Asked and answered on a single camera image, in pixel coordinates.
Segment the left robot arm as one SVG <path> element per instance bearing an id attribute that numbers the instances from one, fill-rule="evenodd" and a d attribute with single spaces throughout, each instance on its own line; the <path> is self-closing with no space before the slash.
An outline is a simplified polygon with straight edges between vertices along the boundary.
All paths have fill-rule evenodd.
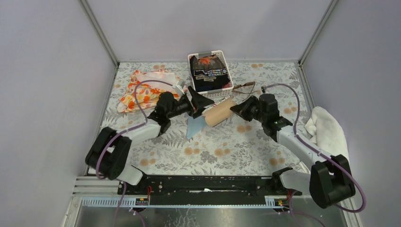
<path id="1" fill-rule="evenodd" d="M 142 194 L 147 187 L 145 173 L 127 162 L 130 148 L 164 134 L 171 125 L 171 118 L 181 114 L 197 118 L 207 106 L 214 104 L 192 87 L 188 91 L 190 98 L 183 94 L 179 99 L 171 92 L 161 93 L 155 109 L 140 125 L 121 132 L 104 127 L 86 155 L 85 163 L 95 169 L 99 178 L 125 182 L 133 193 Z"/>

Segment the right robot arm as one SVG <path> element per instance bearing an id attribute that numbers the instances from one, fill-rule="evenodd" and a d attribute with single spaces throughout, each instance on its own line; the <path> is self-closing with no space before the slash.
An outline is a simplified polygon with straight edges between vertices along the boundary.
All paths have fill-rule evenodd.
<path id="1" fill-rule="evenodd" d="M 296 134 L 295 124 L 280 115 L 278 102 L 273 94 L 250 96 L 230 109 L 248 122 L 260 122 L 267 136 L 289 149 L 309 169 L 308 174 L 294 169 L 275 173 L 278 178 L 271 182 L 274 193 L 283 195 L 289 189 L 297 190 L 310 195 L 323 209 L 356 194 L 356 184 L 351 179 L 347 158 L 342 154 L 332 155 Z"/>

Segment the light blue cleaning cloth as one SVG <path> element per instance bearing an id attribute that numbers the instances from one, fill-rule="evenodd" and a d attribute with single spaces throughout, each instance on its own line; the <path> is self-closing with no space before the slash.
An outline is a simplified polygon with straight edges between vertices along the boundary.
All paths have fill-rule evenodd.
<path id="1" fill-rule="evenodd" d="M 191 116 L 188 117 L 187 122 L 187 133 L 186 138 L 190 140 L 194 137 L 198 132 L 200 132 L 203 128 L 207 126 L 205 118 L 203 116 L 199 116 L 197 118 L 193 118 Z"/>

